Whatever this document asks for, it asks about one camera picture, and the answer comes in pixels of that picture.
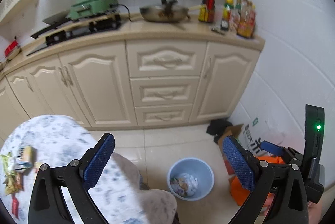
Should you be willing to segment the right hand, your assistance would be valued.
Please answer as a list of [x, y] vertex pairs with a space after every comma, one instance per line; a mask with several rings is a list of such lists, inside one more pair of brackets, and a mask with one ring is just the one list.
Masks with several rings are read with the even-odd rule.
[[321, 220], [322, 213], [322, 201], [318, 203], [309, 202], [308, 203], [308, 223], [318, 224]]

